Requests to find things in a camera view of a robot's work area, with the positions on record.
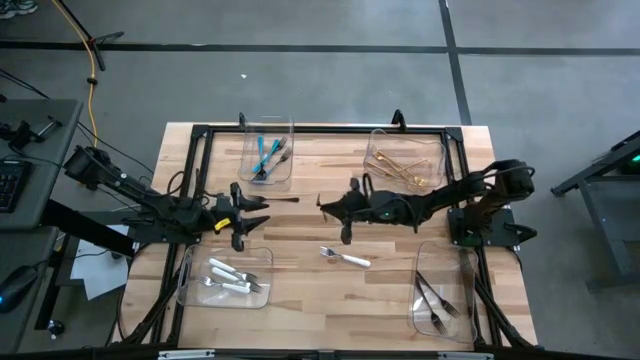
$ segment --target clear plastic bin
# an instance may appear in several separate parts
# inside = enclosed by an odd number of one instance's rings
[[[216,282],[229,283],[229,280],[211,272],[213,268],[209,264],[211,257],[234,267],[239,272],[256,275],[258,277],[256,283],[262,287],[262,292],[251,292],[245,295],[220,286],[205,286],[195,281],[195,276],[200,275],[207,276]],[[272,271],[273,254],[267,248],[236,252],[233,249],[193,245],[185,251],[180,269],[177,300],[183,306],[260,309],[269,302]]]
[[[466,265],[461,260],[466,256]],[[422,289],[429,300],[433,311],[440,317],[447,334],[441,334],[431,322],[431,311],[424,304],[422,295],[412,287],[412,299],[409,304],[411,320],[416,330],[424,335],[437,336],[460,343],[471,344],[476,339],[476,328],[473,323],[475,303],[474,271],[478,265],[475,252],[452,245],[424,242],[420,245],[416,270],[429,282],[429,285],[453,305],[460,315],[455,318],[447,313],[438,297],[431,290],[422,285]]]
[[[238,176],[248,188],[283,191],[291,187],[293,129],[294,121],[290,116],[260,116],[255,121],[247,120]],[[290,156],[281,161],[286,153]]]
[[[363,166],[387,190],[426,194],[444,179],[444,153],[440,141],[423,142],[376,129],[369,136]]]

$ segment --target wooden tabletop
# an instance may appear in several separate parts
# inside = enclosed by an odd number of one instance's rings
[[[164,192],[169,178],[184,167],[191,123],[169,123],[165,131],[153,179]],[[480,170],[494,161],[489,129],[462,127],[469,168]],[[403,135],[421,141],[426,135]],[[410,314],[412,269],[420,244],[448,248],[445,211],[420,226],[417,234],[402,226],[354,224],[353,242],[340,242],[340,224],[323,220],[316,207],[335,201],[348,190],[349,179],[363,173],[367,135],[296,134],[291,188],[275,195],[298,196],[298,204],[272,203],[247,217],[271,215],[251,232],[247,247],[267,247],[274,256],[270,303],[260,310],[185,307],[180,347],[252,349],[341,350],[463,350],[460,343],[418,333]],[[206,189],[229,191],[238,181],[243,134],[216,134]],[[202,145],[198,149],[196,164]],[[459,178],[459,167],[454,160]],[[230,236],[212,232],[203,244],[230,247]],[[363,270],[328,261],[319,247],[332,246],[349,255],[366,258],[372,266]],[[129,334],[158,296],[167,245],[149,246],[134,262],[122,304],[123,330]],[[504,249],[487,248],[487,261],[497,303],[530,342],[536,337],[518,262]],[[168,333],[175,302],[165,317]],[[482,333],[489,338],[486,313],[479,302]]]

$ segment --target silver fork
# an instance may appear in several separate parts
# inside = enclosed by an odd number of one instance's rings
[[[337,252],[333,251],[332,249],[329,249],[328,247],[324,247],[324,246],[320,246],[320,254],[326,256],[326,257],[340,257],[342,260],[344,261],[348,261],[352,264],[356,264],[356,265],[360,265],[360,266],[364,266],[364,267],[369,267],[371,266],[371,261],[369,260],[365,260],[365,259],[360,259],[357,258],[355,256],[351,256],[351,255],[341,255],[338,254]]]
[[[212,278],[207,276],[196,275],[194,277],[194,280],[204,286],[220,286],[223,289],[235,291],[245,295],[251,292],[251,289],[246,286],[215,282]]]

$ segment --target gray floor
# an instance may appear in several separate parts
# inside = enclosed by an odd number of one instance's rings
[[[221,44],[444,45],[436,0],[204,1],[69,0],[96,33],[125,30],[123,41]],[[459,46],[638,47],[633,0],[450,0]],[[0,22],[0,38],[75,41],[45,2],[31,16]],[[105,54],[94,101],[100,136],[155,164],[168,121],[234,120],[292,114],[297,121],[386,122],[401,108],[412,123],[460,124],[446,55],[313,53]],[[638,130],[637,57],[461,56],[474,125],[488,125],[498,158],[537,169],[538,191],[514,204],[539,231],[521,257],[536,332],[552,350],[640,357],[640,291],[587,293],[607,274],[604,245],[578,194],[548,189]],[[86,54],[2,50],[0,67],[57,98],[86,101]],[[0,81],[0,93],[33,98]],[[88,124],[83,114],[82,121]],[[77,136],[76,142],[86,141]],[[126,171],[144,171],[113,154]],[[54,197],[77,209],[119,203],[61,177]],[[56,341],[32,333],[23,351],[101,345],[117,294],[87,302],[64,294]]]

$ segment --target fork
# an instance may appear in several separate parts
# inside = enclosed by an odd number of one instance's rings
[[[449,313],[449,315],[453,316],[454,318],[457,318],[458,316],[460,316],[460,312],[458,311],[458,309],[456,309],[447,300],[443,299],[435,290],[433,290],[431,285],[429,285],[429,282],[427,282],[427,279],[425,279],[424,276],[422,276],[420,271],[416,270],[416,276],[420,279],[420,281],[422,281],[423,284],[427,285],[429,290],[431,290],[431,292],[434,293],[438,297],[438,299],[440,299],[440,305],[442,305],[442,308],[444,309],[444,311]]]
[[[344,261],[348,261],[350,263],[356,264],[356,265],[360,265],[360,266],[364,266],[364,267],[369,267],[371,266],[371,261],[369,260],[365,260],[365,259],[360,259],[357,258],[355,256],[350,256],[350,255],[341,255],[338,254],[337,252],[333,251],[332,249],[329,249],[328,247],[324,247],[324,246],[320,246],[320,254],[326,256],[326,257],[340,257],[342,260]]]
[[[218,275],[218,276],[220,276],[221,278],[225,278],[225,279],[227,279],[227,280],[230,280],[230,281],[236,282],[236,283],[237,283],[237,285],[241,285],[241,286],[244,286],[244,287],[248,287],[248,288],[249,288],[249,290],[251,290],[251,291],[253,291],[253,292],[255,292],[255,293],[258,293],[258,294],[259,294],[259,293],[261,293],[261,292],[262,292],[262,286],[260,286],[260,285],[258,285],[258,284],[256,284],[256,283],[254,283],[254,282],[251,282],[251,281],[241,281],[241,280],[239,280],[237,277],[235,277],[235,276],[233,276],[233,275],[229,274],[228,272],[226,272],[226,271],[224,271],[224,270],[222,270],[222,269],[220,269],[220,268],[217,268],[217,267],[215,267],[215,266],[211,269],[211,272],[212,272],[214,275]]]
[[[220,268],[220,269],[228,272],[229,274],[235,276],[238,280],[250,281],[252,283],[256,283],[256,281],[258,281],[258,277],[253,275],[252,273],[241,273],[241,272],[237,271],[235,268],[223,263],[220,260],[216,260],[214,258],[209,258],[209,264],[211,264],[211,266],[215,266],[217,268]]]
[[[211,279],[210,277],[206,277],[206,276],[200,276],[197,275],[194,280],[204,286],[220,286],[223,289],[227,289],[227,290],[231,290],[231,291],[235,291],[241,294],[249,294],[251,292],[251,289],[249,289],[246,286],[241,286],[241,285],[232,285],[232,284],[226,284],[226,283],[219,283],[219,282],[215,282],[213,279]]]
[[[420,293],[420,295],[422,296],[424,303],[427,304],[427,307],[429,308],[429,312],[431,312],[431,323],[433,324],[433,326],[435,326],[435,328],[438,330],[438,332],[441,335],[447,335],[447,328],[442,323],[442,320],[440,320],[440,317],[435,313],[435,311],[433,311],[431,304],[429,304],[429,299],[427,299],[427,295],[424,294],[424,290],[422,290],[422,286],[420,286],[420,280],[418,280],[417,277],[415,281],[415,286],[418,289],[418,292]]]

